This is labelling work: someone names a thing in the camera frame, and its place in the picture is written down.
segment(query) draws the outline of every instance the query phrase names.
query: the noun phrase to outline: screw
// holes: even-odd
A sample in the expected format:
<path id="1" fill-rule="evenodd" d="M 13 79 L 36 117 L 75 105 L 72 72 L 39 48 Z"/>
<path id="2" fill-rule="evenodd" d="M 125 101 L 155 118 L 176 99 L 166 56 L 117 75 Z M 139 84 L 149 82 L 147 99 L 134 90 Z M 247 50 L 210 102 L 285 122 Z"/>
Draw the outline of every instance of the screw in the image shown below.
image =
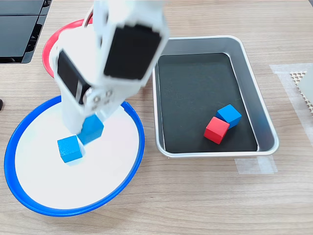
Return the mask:
<path id="1" fill-rule="evenodd" d="M 93 101 L 95 102 L 95 103 L 98 103 L 99 101 L 100 101 L 100 97 L 97 95 L 97 96 L 95 96 L 94 98 L 93 98 Z"/>
<path id="2" fill-rule="evenodd" d="M 110 96 L 112 95 L 112 93 L 113 93 L 112 90 L 108 90 L 108 91 L 106 92 L 106 96 L 107 96 L 107 97 L 110 97 Z"/>

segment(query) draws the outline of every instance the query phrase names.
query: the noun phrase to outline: tape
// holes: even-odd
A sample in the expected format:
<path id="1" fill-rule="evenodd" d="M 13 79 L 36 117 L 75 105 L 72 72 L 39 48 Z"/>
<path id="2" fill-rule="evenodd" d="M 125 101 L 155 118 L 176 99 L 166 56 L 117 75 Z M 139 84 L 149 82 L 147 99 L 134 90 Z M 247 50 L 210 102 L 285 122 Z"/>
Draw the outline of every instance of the tape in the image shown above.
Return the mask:
<path id="1" fill-rule="evenodd" d="M 294 80 L 291 77 L 292 71 L 308 71 L 313 63 L 306 64 L 288 64 L 288 65 L 270 65 L 273 73 L 279 77 L 291 104 L 297 113 L 299 120 L 307 134 L 311 145 L 313 145 L 313 117 L 303 96 L 298 90 Z"/>
<path id="2" fill-rule="evenodd" d="M 258 156 L 254 159 L 235 159 L 240 175 L 264 175 L 276 173 L 277 167 L 273 156 Z"/>

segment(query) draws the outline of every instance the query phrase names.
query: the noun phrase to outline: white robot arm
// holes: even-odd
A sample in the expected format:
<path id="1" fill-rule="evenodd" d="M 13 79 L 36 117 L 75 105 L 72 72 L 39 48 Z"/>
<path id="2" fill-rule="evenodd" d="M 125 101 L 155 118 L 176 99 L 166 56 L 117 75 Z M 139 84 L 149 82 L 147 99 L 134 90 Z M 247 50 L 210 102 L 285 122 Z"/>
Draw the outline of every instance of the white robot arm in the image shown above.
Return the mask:
<path id="1" fill-rule="evenodd" d="M 96 0 L 82 27 L 61 33 L 51 53 L 69 131 L 79 134 L 94 113 L 105 121 L 138 93 L 168 37 L 162 2 L 149 0 Z"/>

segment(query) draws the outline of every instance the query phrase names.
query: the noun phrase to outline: wooden block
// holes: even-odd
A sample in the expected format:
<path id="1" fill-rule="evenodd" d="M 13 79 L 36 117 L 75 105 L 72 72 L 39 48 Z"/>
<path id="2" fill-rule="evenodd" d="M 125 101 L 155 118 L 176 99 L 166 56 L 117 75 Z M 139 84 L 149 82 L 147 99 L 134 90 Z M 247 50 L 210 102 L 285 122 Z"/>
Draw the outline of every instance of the wooden block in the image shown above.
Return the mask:
<path id="1" fill-rule="evenodd" d="M 83 145 L 99 138 L 102 135 L 104 125 L 96 114 L 85 119 L 81 133 L 77 135 Z"/>
<path id="2" fill-rule="evenodd" d="M 214 143 L 220 144 L 229 128 L 229 125 L 229 123 L 220 120 L 217 117 L 213 117 L 205 129 L 204 137 Z"/>
<path id="3" fill-rule="evenodd" d="M 61 140 L 58 140 L 59 152 L 62 160 L 65 163 L 82 158 L 83 154 L 80 149 L 78 139 L 76 136 L 70 136 Z"/>
<path id="4" fill-rule="evenodd" d="M 229 123 L 230 129 L 238 125 L 241 119 L 241 114 L 231 104 L 228 104 L 224 108 L 217 111 L 216 117 Z"/>

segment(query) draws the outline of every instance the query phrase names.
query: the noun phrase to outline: wooden table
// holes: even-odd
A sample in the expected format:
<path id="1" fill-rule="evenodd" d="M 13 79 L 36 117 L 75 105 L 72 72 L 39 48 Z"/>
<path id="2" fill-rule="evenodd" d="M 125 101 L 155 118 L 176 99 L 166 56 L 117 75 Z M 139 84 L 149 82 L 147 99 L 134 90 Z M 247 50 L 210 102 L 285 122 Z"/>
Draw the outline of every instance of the wooden table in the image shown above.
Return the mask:
<path id="1" fill-rule="evenodd" d="M 269 65 L 313 61 L 308 1 L 173 1 L 171 36 L 240 38 L 280 137 L 278 173 L 239 175 L 234 159 L 169 160 L 155 146 L 151 81 L 129 99 L 145 129 L 146 148 L 130 184 L 108 205 L 69 218 L 25 208 L 3 172 L 6 145 L 19 122 L 59 95 L 41 59 L 48 38 L 84 17 L 91 1 L 54 1 L 29 64 L 0 65 L 0 234 L 4 235 L 309 235 L 313 234 L 313 148 Z"/>

